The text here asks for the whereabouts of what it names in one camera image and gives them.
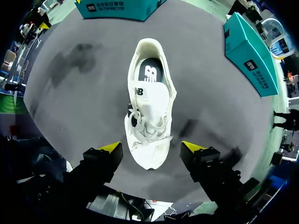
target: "table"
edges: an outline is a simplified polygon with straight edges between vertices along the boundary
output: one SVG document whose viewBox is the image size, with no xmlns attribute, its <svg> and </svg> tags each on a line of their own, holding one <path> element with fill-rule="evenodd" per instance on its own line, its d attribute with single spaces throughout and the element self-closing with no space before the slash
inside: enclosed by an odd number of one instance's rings
<svg viewBox="0 0 299 224">
<path fill-rule="evenodd" d="M 145 22 L 83 20 L 74 9 L 44 43 L 31 70 L 25 105 L 49 143 L 73 165 L 90 147 L 123 143 L 124 158 L 109 187 L 166 202 L 208 200 L 179 158 L 180 131 L 186 141 L 213 146 L 225 155 L 243 154 L 235 169 L 246 181 L 268 133 L 271 99 L 260 98 L 224 56 L 223 23 L 179 0 L 166 1 Z M 178 92 L 172 113 L 174 136 L 165 163 L 156 171 L 138 166 L 124 129 L 128 68 L 137 43 L 157 39 Z"/>
</svg>

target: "new balance logo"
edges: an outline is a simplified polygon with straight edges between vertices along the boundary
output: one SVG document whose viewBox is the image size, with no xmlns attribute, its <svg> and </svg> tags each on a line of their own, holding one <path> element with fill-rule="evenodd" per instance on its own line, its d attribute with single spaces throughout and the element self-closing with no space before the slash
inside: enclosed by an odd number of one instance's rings
<svg viewBox="0 0 299 224">
<path fill-rule="evenodd" d="M 135 94 L 142 96 L 143 95 L 143 89 L 141 88 L 135 88 Z"/>
<path fill-rule="evenodd" d="M 155 67 L 150 67 L 149 65 L 145 66 L 144 81 L 146 82 L 156 82 L 157 81 L 157 70 Z"/>
</svg>

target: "black insole logo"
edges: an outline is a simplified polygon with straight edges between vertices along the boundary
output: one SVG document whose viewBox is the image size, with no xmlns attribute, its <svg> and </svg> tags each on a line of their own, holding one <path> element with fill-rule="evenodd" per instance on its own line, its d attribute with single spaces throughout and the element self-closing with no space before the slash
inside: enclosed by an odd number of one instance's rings
<svg viewBox="0 0 299 224">
<path fill-rule="evenodd" d="M 257 69 L 257 65 L 255 64 L 255 62 L 253 60 L 249 60 L 249 61 L 245 62 L 244 65 L 249 71 Z"/>
<path fill-rule="evenodd" d="M 159 59 L 145 59 L 139 69 L 139 81 L 145 82 L 162 82 L 163 66 Z"/>
<path fill-rule="evenodd" d="M 94 4 L 87 4 L 86 7 L 87 7 L 87 9 L 88 9 L 88 11 L 90 13 L 94 13 L 94 12 L 97 11 L 97 9 L 95 8 Z"/>
</svg>

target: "shoe insole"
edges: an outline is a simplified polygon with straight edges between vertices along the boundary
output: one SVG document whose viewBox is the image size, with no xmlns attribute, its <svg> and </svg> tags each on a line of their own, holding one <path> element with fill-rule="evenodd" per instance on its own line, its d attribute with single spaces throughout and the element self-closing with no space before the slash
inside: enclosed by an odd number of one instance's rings
<svg viewBox="0 0 299 224">
<path fill-rule="evenodd" d="M 141 62 L 138 81 L 163 82 L 163 66 L 159 59 L 148 58 Z"/>
</svg>

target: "chair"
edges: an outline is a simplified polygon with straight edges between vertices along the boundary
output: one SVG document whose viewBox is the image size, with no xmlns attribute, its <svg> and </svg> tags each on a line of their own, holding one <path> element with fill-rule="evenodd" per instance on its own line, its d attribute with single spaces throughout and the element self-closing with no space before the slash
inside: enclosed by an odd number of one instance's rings
<svg viewBox="0 0 299 224">
<path fill-rule="evenodd" d="M 1 66 L 1 71 L 4 71 L 4 72 L 8 73 L 9 72 L 8 64 L 3 63 L 2 66 Z"/>
<path fill-rule="evenodd" d="M 16 54 L 12 52 L 11 50 L 7 50 L 5 57 L 4 57 L 4 62 L 6 64 L 9 64 L 15 60 Z"/>
</svg>

